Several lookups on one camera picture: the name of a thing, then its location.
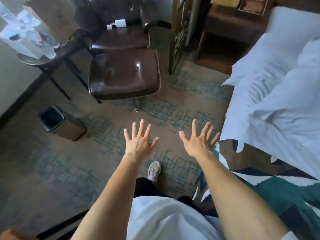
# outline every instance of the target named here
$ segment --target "shoe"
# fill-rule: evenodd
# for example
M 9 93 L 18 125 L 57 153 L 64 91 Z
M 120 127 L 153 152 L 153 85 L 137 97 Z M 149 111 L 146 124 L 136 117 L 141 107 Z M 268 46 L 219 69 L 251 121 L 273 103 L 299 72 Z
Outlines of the shoe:
M 155 185 L 158 182 L 158 176 L 161 172 L 161 164 L 158 161 L 154 161 L 150 164 L 148 170 L 148 179 L 151 180 Z

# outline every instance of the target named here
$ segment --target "finger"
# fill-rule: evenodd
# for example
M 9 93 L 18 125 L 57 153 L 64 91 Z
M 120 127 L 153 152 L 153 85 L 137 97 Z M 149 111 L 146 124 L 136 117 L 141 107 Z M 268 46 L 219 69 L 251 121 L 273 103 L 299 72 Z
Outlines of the finger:
M 153 150 L 159 141 L 159 137 L 156 137 L 150 145 L 150 148 Z
M 139 127 L 139 131 L 138 131 L 138 136 L 143 136 L 143 123 L 144 123 L 144 120 L 142 119 L 140 121 L 140 127 Z
M 197 136 L 197 120 L 192 121 L 192 134 L 191 136 Z
M 214 127 L 213 127 L 213 126 L 210 126 L 210 129 L 209 129 L 209 131 L 208 131 L 208 133 L 207 133 L 207 137 L 206 137 L 207 141 L 210 140 L 211 133 L 212 133 L 212 130 L 213 130 L 213 129 L 214 129 Z
M 221 134 L 221 133 L 217 133 L 216 136 L 213 138 L 213 140 L 212 140 L 211 143 L 210 143 L 212 146 L 216 143 L 216 141 L 218 140 L 220 134 Z
M 179 131 L 179 136 L 180 136 L 180 139 L 182 140 L 183 144 L 188 142 L 188 140 L 186 139 L 186 135 L 184 134 L 184 132 L 182 130 Z
M 136 122 L 132 124 L 132 139 L 137 137 Z
M 146 133 L 144 134 L 144 137 L 149 138 L 150 128 L 151 128 L 151 124 L 148 124 L 148 127 L 146 128 Z
M 125 141 L 130 141 L 130 137 L 128 135 L 127 129 L 124 129 L 123 134 L 124 134 Z
M 201 135 L 202 137 L 206 137 L 208 130 L 210 128 L 210 121 L 206 122 L 205 126 L 203 127 L 202 131 L 201 131 Z

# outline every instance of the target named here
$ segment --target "wastebasket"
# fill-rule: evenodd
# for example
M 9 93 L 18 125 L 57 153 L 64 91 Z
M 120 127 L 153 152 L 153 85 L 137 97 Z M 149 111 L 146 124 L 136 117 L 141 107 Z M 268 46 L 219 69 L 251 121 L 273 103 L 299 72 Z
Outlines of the wastebasket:
M 38 116 L 41 125 L 47 132 L 71 141 L 78 140 L 87 131 L 85 125 L 78 118 L 55 105 L 46 108 Z

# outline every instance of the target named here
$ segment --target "black pants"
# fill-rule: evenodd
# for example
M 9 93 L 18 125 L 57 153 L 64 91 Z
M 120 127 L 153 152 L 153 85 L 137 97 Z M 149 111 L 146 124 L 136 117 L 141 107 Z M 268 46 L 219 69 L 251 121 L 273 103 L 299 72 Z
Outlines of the black pants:
M 151 182 L 149 179 L 145 177 L 137 178 L 136 180 L 136 188 L 134 190 L 134 198 L 139 196 L 161 196 L 161 197 L 168 197 L 165 193 L 160 192 L 157 187 Z M 189 196 L 181 196 L 177 199 L 183 204 L 192 207 L 200 214 L 204 215 L 202 210 L 195 205 L 194 201 Z

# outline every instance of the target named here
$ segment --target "baseboard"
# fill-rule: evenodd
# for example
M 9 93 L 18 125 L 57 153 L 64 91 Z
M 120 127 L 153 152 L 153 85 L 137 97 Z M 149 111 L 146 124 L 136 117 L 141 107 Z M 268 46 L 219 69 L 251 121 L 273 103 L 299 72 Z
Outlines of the baseboard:
M 41 74 L 38 76 L 29 87 L 14 101 L 14 103 L 0 116 L 0 130 L 7 124 L 7 122 L 16 115 L 22 106 L 34 95 L 36 91 L 46 81 L 47 76 Z

